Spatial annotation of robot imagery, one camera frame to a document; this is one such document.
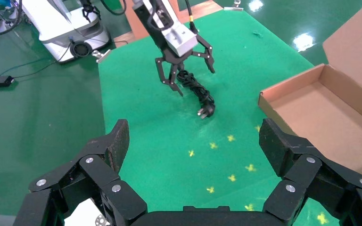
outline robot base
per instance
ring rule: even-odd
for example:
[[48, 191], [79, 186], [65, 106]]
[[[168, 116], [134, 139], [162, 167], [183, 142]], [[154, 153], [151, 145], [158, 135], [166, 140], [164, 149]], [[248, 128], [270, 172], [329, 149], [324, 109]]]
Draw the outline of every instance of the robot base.
[[56, 60], [63, 63], [85, 57], [92, 51], [104, 47], [110, 42], [110, 35], [105, 27], [96, 21], [92, 26], [67, 32], [48, 41], [41, 40], [40, 37], [40, 41]]

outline open cardboard box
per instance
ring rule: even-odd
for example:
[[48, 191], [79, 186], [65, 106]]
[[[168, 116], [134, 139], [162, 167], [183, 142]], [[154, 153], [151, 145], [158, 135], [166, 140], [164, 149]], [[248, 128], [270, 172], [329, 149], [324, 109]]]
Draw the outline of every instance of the open cardboard box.
[[362, 9], [323, 47], [329, 65], [263, 90], [259, 106], [284, 132], [362, 173]]

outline black power cable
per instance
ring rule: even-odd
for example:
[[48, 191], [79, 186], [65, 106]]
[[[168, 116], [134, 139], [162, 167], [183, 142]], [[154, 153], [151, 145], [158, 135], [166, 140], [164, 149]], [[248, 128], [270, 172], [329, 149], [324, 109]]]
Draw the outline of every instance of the black power cable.
[[11, 32], [15, 27], [17, 27], [20, 24], [21, 21], [21, 14], [23, 12], [23, 0], [19, 0], [19, 7], [17, 9], [17, 16], [16, 16], [16, 21], [13, 23], [13, 26], [10, 27], [9, 29], [7, 29], [4, 32], [0, 32], [0, 35], [6, 34]]
[[62, 57], [60, 57], [59, 60], [55, 60], [53, 63], [50, 63], [50, 64], [46, 65], [45, 67], [37, 70], [36, 72], [30, 73], [30, 74], [25, 74], [25, 75], [16, 76], [16, 77], [13, 77], [13, 78], [14, 78], [14, 79], [17, 79], [17, 78], [23, 78], [23, 77], [26, 77], [26, 76], [30, 76], [30, 75], [36, 74], [36, 73], [38, 73], [38, 72], [41, 72], [42, 70], [44, 70], [45, 68], [47, 68], [47, 67], [49, 67], [49, 66], [51, 66], [51, 65], [54, 65], [54, 64], [56, 64], [56, 63], [59, 63], [59, 61], [60, 61], [61, 59], [63, 59], [63, 57], [66, 55], [66, 53], [67, 53], [68, 50], [70, 49], [71, 44], [72, 44], [72, 42], [70, 43], [70, 45], [68, 45], [65, 53], [62, 55]]
[[202, 119], [205, 117], [210, 117], [214, 114], [216, 106], [214, 105], [213, 97], [210, 95], [210, 92], [196, 80], [192, 73], [189, 73], [186, 70], [182, 70], [178, 72], [177, 80], [181, 82], [183, 87], [192, 90], [199, 98], [201, 108], [197, 114]]
[[107, 11], [109, 11], [111, 14], [116, 15], [116, 16], [123, 15], [127, 9], [127, 3], [125, 2], [125, 0], [123, 0], [123, 5], [124, 5], [123, 11], [120, 13], [116, 13], [115, 11], [110, 9], [109, 6], [106, 4], [105, 0], [100, 0], [100, 2], [102, 2], [102, 5], [106, 8]]

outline black wire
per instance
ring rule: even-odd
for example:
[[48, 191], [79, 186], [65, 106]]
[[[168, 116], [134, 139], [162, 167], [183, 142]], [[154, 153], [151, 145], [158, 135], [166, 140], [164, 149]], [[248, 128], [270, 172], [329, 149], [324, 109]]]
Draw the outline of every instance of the black wire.
[[191, 5], [189, 4], [189, 0], [185, 0], [185, 3], [187, 4], [188, 14], [192, 16], [192, 10]]
[[116, 42], [125, 42], [126, 44], [128, 44], [128, 42], [126, 40], [114, 41], [114, 43], [116, 43]]
[[41, 68], [41, 69], [37, 70], [36, 72], [31, 73], [31, 74], [21, 75], [21, 76], [17, 76], [17, 77], [13, 77], [13, 78], [14, 78], [14, 79], [18, 79], [18, 78], [23, 78], [23, 77], [26, 77], [26, 76], [30, 76], [30, 75], [36, 74], [36, 73], [44, 70], [45, 68], [47, 68], [47, 67], [49, 67], [49, 66], [51, 66], [51, 65], [54, 65], [54, 64], [56, 64], [56, 63], [59, 63], [59, 61], [60, 61], [61, 59], [63, 59], [63, 57], [66, 55], [66, 53], [67, 53], [68, 50], [70, 49], [71, 44], [72, 44], [72, 43], [70, 43], [70, 45], [69, 45], [69, 46], [67, 47], [67, 49], [66, 49], [66, 52], [62, 55], [62, 57], [61, 57], [59, 60], [56, 60], [55, 62], [50, 63], [50, 64], [46, 65], [45, 67], [43, 67], [43, 68]]
[[16, 17], [16, 21], [13, 23], [13, 26], [10, 27], [9, 29], [7, 29], [4, 32], [0, 32], [0, 35], [6, 34], [11, 32], [15, 27], [17, 27], [20, 24], [21, 21], [21, 14], [23, 12], [23, 0], [19, 0], [19, 7], [17, 9], [17, 17]]
[[189, 73], [186, 70], [182, 70], [178, 72], [177, 80], [181, 82], [183, 87], [192, 90], [199, 98], [199, 102], [201, 104], [207, 100], [214, 104], [214, 99], [210, 95], [210, 92], [196, 80], [192, 73]]
[[148, 17], [148, 26], [159, 32], [169, 29], [173, 25], [173, 23], [170, 23], [167, 27], [161, 27], [161, 28], [153, 25], [152, 20], [153, 20], [153, 15], [156, 13], [156, 9], [157, 9], [156, 0], [153, 0], [152, 1], [152, 14], [149, 15], [149, 17]]
[[109, 8], [109, 6], [107, 6], [106, 2], [104, 0], [100, 0], [100, 2], [102, 2], [102, 5], [113, 15], [116, 15], [116, 16], [120, 16], [120, 15], [123, 15], [127, 9], [127, 3], [125, 2], [125, 0], [123, 0], [123, 4], [124, 4], [124, 8], [123, 8], [123, 11], [120, 12], [120, 13], [116, 13], [115, 11], [111, 10]]

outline black joint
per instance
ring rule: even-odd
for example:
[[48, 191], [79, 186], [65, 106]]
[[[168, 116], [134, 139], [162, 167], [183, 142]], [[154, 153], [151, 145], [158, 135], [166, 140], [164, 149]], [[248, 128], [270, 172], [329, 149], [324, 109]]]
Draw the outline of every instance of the black joint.
[[263, 206], [263, 212], [269, 213], [281, 220], [284, 225], [294, 223], [302, 210], [307, 197], [306, 188], [289, 180], [278, 183]]
[[120, 176], [97, 155], [87, 155], [80, 160], [79, 164], [86, 176], [100, 188], [120, 179]]

